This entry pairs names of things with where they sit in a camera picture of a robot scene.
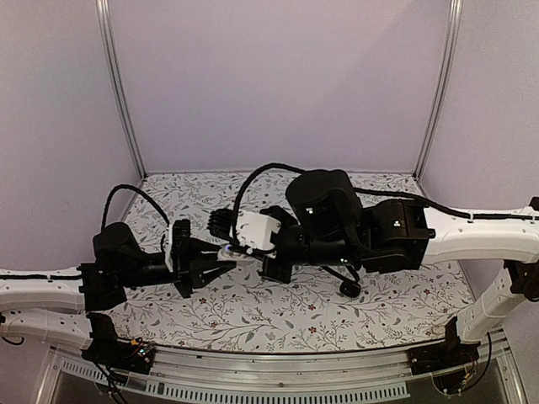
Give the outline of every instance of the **vertical metal pole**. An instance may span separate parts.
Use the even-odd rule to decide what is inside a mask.
[[[456,49],[456,39],[458,37],[459,24],[461,22],[462,0],[451,0],[449,7],[449,21],[447,24],[446,44],[444,47],[444,55],[438,76],[438,84],[436,86],[435,99],[430,109],[429,121],[424,134],[421,152],[418,161],[415,165],[414,177],[420,182],[424,174],[427,160],[429,158],[430,148],[432,147],[435,138],[436,127],[440,120],[441,108],[446,95],[447,84],[451,75],[451,66]]]
[[[109,2],[108,0],[96,0],[96,5],[98,9],[101,37],[103,38],[104,53],[107,58],[107,65],[109,67],[110,81],[115,92],[116,105],[118,106],[121,124],[124,128],[125,139],[127,140],[127,146],[129,147],[131,158],[135,164],[136,172],[140,178],[145,178],[146,169],[144,168],[141,151],[139,149],[138,142],[136,141],[133,123],[131,121],[129,109],[127,108],[127,99],[125,97],[125,91],[120,75],[120,67],[118,65],[118,59],[116,56],[114,36],[112,33],[112,23],[110,22]]]

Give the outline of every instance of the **ventilation grille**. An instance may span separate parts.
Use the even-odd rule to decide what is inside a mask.
[[[107,384],[103,374],[91,364],[83,364],[76,360],[64,358],[61,369],[70,375]],[[192,404],[355,404],[392,401],[410,397],[405,383],[394,383],[381,387],[343,392],[279,394],[191,388],[174,383],[149,380],[146,383],[145,390],[139,391],[131,388],[127,388],[127,390]]]

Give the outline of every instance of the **light purple wall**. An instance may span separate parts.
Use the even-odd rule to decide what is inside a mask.
[[[110,6],[149,172],[269,161],[414,170],[448,1]]]
[[[0,2],[0,268],[92,260],[107,193],[136,183],[95,2]],[[128,195],[114,203],[111,219]],[[45,348],[0,341],[0,402],[31,402]]]
[[[466,1],[456,59],[422,183],[459,207],[505,209],[539,196],[539,3]],[[481,293],[500,262],[465,262]],[[505,331],[530,402],[539,396],[539,306],[526,303]]]

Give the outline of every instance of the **small wheel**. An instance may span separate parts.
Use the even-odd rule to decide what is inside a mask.
[[[340,293],[342,293],[346,297],[349,297],[350,299],[355,299],[361,293],[361,286],[352,282],[345,281],[340,285],[339,290]]]

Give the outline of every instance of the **patterned table surface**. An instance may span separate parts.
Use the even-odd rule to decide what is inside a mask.
[[[222,243],[205,229],[211,211],[231,207],[243,173],[152,175],[143,184],[173,219],[191,219],[192,232]],[[245,194],[242,207],[288,207],[287,184],[295,174],[263,174]],[[419,193],[408,175],[350,174],[364,188]],[[361,196],[363,205],[380,197]],[[165,231],[161,217],[137,197],[126,217],[138,242],[157,250]],[[260,279],[260,263],[236,268],[190,299],[170,284],[128,291],[128,301],[109,311],[123,337],[144,337],[175,347],[287,353],[345,351],[415,343],[443,334],[447,319],[472,302],[455,262],[417,271],[366,274],[356,299],[339,293],[340,281],[316,267],[297,268],[290,284]]]

